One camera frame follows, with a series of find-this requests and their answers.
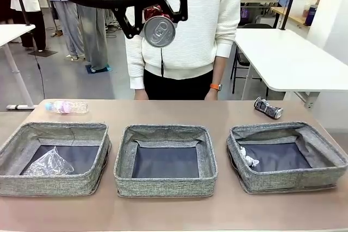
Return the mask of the person's right hand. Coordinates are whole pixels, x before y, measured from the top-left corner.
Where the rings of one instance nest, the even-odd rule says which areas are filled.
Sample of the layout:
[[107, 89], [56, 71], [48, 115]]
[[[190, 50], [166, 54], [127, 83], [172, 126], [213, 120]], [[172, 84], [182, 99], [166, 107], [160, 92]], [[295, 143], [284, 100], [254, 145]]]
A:
[[148, 100], [148, 95], [144, 89], [136, 89], [135, 90], [135, 95], [134, 95], [135, 100], [142, 100], [142, 101], [147, 101]]

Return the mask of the person's left hand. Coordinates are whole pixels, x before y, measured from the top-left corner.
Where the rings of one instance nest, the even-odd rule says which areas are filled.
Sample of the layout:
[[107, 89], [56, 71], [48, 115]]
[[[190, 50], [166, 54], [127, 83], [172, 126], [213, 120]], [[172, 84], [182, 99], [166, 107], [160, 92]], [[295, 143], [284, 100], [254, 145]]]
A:
[[205, 101], [216, 101], [218, 100], [218, 90], [216, 89], [210, 89], [208, 93], [206, 94], [204, 100]]

